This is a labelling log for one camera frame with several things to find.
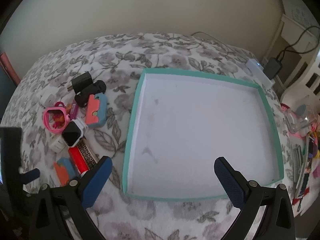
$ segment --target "watch screen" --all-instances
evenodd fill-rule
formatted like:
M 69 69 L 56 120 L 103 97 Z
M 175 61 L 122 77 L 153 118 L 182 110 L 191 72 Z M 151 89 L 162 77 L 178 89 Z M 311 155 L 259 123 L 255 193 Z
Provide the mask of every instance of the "watch screen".
M 62 137 L 68 146 L 73 146 L 75 142 L 80 138 L 80 136 L 81 130 L 72 121 L 66 126 L 66 128 L 62 132 Z

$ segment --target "screw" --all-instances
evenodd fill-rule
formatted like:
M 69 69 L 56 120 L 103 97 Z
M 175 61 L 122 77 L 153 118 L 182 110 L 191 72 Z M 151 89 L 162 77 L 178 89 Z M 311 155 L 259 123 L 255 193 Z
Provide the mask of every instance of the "screw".
M 257 187 L 258 183 L 257 183 L 256 181 L 254 181 L 254 180 L 250 180 L 250 181 L 249 181 L 249 185 L 250 185 L 251 187 Z
M 42 186 L 41 186 L 41 190 L 46 190 L 48 188 L 48 184 L 43 184 Z
M 280 187 L 280 189 L 283 189 L 283 190 L 287 189 L 286 186 L 285 186 L 285 184 L 282 184 L 282 183 L 279 184 L 279 187 Z
M 70 183 L 69 183 L 69 185 L 70 185 L 71 187 L 77 186 L 77 184 L 78 184 L 78 181 L 75 180 L 75 179 L 73 179 L 73 180 L 70 181 Z

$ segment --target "beige wall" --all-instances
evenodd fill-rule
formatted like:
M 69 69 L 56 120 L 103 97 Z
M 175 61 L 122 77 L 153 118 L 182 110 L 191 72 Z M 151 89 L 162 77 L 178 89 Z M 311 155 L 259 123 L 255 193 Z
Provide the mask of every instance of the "beige wall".
M 0 36 L 23 77 L 42 55 L 111 33 L 207 32 L 261 57 L 281 17 L 280 0 L 23 0 Z

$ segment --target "white tray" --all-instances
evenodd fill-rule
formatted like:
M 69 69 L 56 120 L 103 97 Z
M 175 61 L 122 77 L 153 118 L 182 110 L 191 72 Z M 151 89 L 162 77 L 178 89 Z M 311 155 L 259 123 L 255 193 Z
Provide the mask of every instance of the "white tray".
M 145 69 L 130 118 L 124 194 L 164 201 L 224 197 L 213 169 L 220 156 L 247 180 L 266 186 L 283 179 L 262 88 L 203 72 Z

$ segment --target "bed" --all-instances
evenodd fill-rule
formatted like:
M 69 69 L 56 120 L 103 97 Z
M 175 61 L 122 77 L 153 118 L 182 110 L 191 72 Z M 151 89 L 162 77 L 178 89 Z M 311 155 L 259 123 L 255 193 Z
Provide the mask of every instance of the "bed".
M 228 199 L 201 202 L 154 202 L 122 194 L 121 176 L 126 136 L 134 92 L 144 68 L 177 68 L 226 75 L 259 85 L 245 62 L 254 55 L 218 41 L 202 40 L 175 33 L 115 34 L 81 41 L 39 58 L 14 92 L 1 126 L 23 129 L 22 172 L 39 168 L 41 176 L 28 184 L 37 193 L 42 184 L 60 186 L 53 169 L 58 156 L 49 149 L 51 135 L 42 124 L 40 98 L 52 91 L 57 101 L 70 101 L 70 80 L 89 71 L 94 80 L 107 85 L 108 120 L 103 128 L 90 130 L 87 139 L 98 156 L 112 158 L 112 174 L 96 203 L 87 212 L 108 240 L 192 240 L 220 239 L 236 218 L 239 209 Z M 284 179 L 293 197 L 293 162 L 288 130 L 275 92 L 264 93 L 272 108 L 281 142 Z M 247 235 L 252 239 L 263 208 Z M 65 218 L 75 239 L 79 234 L 68 212 Z

